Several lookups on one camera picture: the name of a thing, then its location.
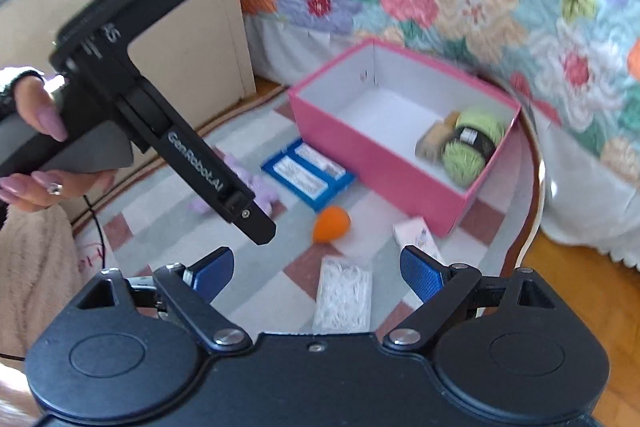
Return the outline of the beige fuzzy sleeve forearm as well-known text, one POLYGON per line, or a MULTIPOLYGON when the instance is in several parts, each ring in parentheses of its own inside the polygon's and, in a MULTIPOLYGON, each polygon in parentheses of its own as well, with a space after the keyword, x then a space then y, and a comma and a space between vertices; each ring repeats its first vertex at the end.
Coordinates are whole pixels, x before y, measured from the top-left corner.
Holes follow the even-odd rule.
POLYGON ((82 287, 61 207, 9 209, 1 228, 0 284, 1 352, 21 358, 82 287))

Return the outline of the left hand pink nails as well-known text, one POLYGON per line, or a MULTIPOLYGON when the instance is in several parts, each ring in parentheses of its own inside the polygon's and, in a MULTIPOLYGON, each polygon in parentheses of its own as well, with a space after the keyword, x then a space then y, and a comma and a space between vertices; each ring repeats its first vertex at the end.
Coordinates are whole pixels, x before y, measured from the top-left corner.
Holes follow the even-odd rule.
MULTIPOLYGON (((1 101, 9 99, 17 114, 39 133, 49 135, 58 142, 64 142, 68 133, 58 115, 58 109, 44 89, 39 72, 22 72, 15 75, 9 88, 4 89, 1 101)), ((1 202, 26 212, 45 210, 63 200, 86 196, 99 187, 106 192, 115 180, 115 171, 97 173, 70 173, 60 170, 36 171, 28 176, 13 173, 1 179, 1 202)))

